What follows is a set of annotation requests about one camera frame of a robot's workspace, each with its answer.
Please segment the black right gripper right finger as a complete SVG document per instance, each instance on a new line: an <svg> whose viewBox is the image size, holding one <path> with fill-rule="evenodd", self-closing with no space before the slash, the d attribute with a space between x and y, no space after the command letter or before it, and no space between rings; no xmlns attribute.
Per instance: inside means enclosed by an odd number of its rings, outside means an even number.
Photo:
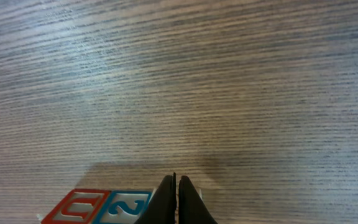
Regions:
<svg viewBox="0 0 358 224"><path fill-rule="evenodd" d="M178 200L179 224L218 224L209 213L188 176L181 176Z"/></svg>

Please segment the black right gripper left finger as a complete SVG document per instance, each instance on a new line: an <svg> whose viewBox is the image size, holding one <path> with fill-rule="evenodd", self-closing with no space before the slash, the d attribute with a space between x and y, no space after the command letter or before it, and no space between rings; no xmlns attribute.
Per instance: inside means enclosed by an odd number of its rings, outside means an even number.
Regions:
<svg viewBox="0 0 358 224"><path fill-rule="evenodd" d="M176 208L176 173L173 173L163 178L135 224L174 224Z"/></svg>

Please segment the blue-sided white block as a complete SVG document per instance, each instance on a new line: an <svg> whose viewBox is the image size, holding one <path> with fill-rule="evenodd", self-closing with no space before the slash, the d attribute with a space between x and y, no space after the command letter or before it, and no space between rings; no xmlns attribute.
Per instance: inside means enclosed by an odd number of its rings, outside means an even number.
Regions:
<svg viewBox="0 0 358 224"><path fill-rule="evenodd" d="M114 190L92 224L134 224L145 212L152 190Z"/></svg>

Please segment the green letter block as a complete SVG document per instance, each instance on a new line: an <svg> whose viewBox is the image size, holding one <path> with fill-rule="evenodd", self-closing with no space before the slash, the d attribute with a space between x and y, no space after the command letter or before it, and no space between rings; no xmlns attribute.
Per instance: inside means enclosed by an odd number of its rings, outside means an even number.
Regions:
<svg viewBox="0 0 358 224"><path fill-rule="evenodd" d="M203 199L202 190L200 188L196 189L198 195L200 196L200 199Z"/></svg>

